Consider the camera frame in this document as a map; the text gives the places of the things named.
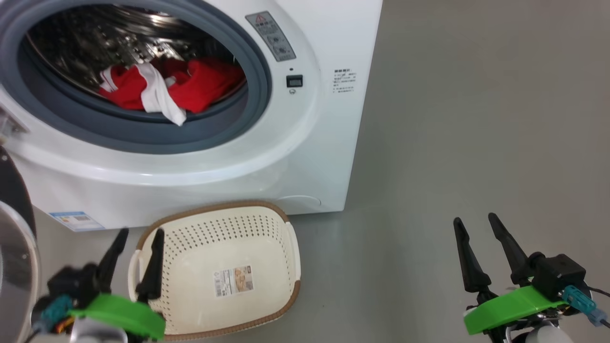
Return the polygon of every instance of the basket handle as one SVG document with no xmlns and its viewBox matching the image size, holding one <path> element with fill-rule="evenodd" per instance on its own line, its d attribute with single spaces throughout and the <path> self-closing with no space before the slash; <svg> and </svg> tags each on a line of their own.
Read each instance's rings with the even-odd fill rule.
<svg viewBox="0 0 610 343">
<path fill-rule="evenodd" d="M 129 268 L 127 269 L 127 291 L 129 292 L 129 298 L 131 301 L 137 301 L 138 296 L 135 293 L 136 280 L 139 280 L 140 277 L 136 275 L 136 267 L 139 262 L 141 250 L 136 250 L 133 255 L 131 255 L 131 259 L 129 260 Z"/>
<path fill-rule="evenodd" d="M 292 244 L 293 259 L 295 261 L 295 277 L 297 280 L 301 279 L 301 253 L 299 251 L 299 243 L 296 240 L 295 229 L 290 222 L 286 222 L 288 226 L 288 236 L 290 236 L 290 243 Z"/>
</svg>

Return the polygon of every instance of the basket rim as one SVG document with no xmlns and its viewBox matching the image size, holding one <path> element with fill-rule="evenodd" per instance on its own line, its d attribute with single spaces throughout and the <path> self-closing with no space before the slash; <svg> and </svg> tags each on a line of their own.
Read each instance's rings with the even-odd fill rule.
<svg viewBox="0 0 610 343">
<path fill-rule="evenodd" d="M 286 213 L 282 211 L 279 207 L 272 203 L 268 203 L 266 201 L 257 201 L 257 200 L 249 200 L 249 201 L 236 201 L 232 203 L 223 203 L 223 204 L 215 204 L 211 206 L 205 206 L 201 208 L 192 209 L 189 211 L 181 212 L 174 215 L 169 215 L 168 217 L 162 218 L 156 222 L 154 222 L 151 226 L 149 226 L 146 231 L 140 237 L 138 244 L 136 246 L 137 250 L 142 250 L 144 247 L 144 243 L 147 238 L 153 233 L 157 228 L 160 228 L 163 224 L 168 222 L 172 222 L 173 220 L 182 219 L 185 217 L 189 217 L 191 215 L 202 214 L 206 212 L 219 211 L 223 209 L 232 209 L 232 208 L 244 208 L 244 207 L 265 207 L 275 211 L 285 223 L 290 223 L 290 220 Z M 187 334 L 166 334 L 164 340 L 165 341 L 190 341 L 194 339 L 201 338 L 210 338 L 215 336 L 222 336 L 224 334 L 235 333 L 238 331 L 246 330 L 249 328 L 254 328 L 259 325 L 263 325 L 265 323 L 271 322 L 283 316 L 296 302 L 296 298 L 299 295 L 299 291 L 301 290 L 301 280 L 295 280 L 294 288 L 292 291 L 292 295 L 288 299 L 288 302 L 277 312 L 270 314 L 269 316 L 265 316 L 256 320 L 252 320 L 247 323 L 234 325 L 232 327 L 210 330 L 210 331 L 202 331 L 199 333 L 187 333 Z"/>
</svg>

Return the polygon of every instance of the beige laundry basket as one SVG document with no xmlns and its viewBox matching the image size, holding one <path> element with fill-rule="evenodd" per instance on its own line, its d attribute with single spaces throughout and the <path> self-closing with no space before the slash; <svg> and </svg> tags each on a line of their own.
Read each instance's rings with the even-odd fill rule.
<svg viewBox="0 0 610 343">
<path fill-rule="evenodd" d="M 295 302 L 301 282 L 295 232 L 282 210 L 262 201 L 195 209 L 151 225 L 129 264 L 133 301 L 159 228 L 165 231 L 162 295 L 150 306 L 165 316 L 166 341 L 262 325 Z"/>
</svg>

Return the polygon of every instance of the barcode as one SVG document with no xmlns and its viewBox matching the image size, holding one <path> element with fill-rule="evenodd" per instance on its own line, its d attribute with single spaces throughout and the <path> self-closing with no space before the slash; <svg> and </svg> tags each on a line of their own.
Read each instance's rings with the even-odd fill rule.
<svg viewBox="0 0 610 343">
<path fill-rule="evenodd" d="M 223 290 L 222 290 L 222 287 L 220 286 L 220 279 L 214 279 L 214 286 L 216 287 L 216 297 L 222 297 Z"/>
</svg>

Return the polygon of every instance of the front-loading washing machine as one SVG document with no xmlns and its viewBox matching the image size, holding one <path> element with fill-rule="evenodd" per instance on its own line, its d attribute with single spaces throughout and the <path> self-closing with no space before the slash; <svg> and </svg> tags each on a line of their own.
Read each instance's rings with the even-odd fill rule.
<svg viewBox="0 0 610 343">
<path fill-rule="evenodd" d="M 0 0 L 4 147 L 33 204 L 76 231 L 244 199 L 341 211 L 380 11 L 381 0 Z M 182 126 L 96 92 L 113 63 L 168 56 L 212 56 L 245 77 Z"/>
</svg>

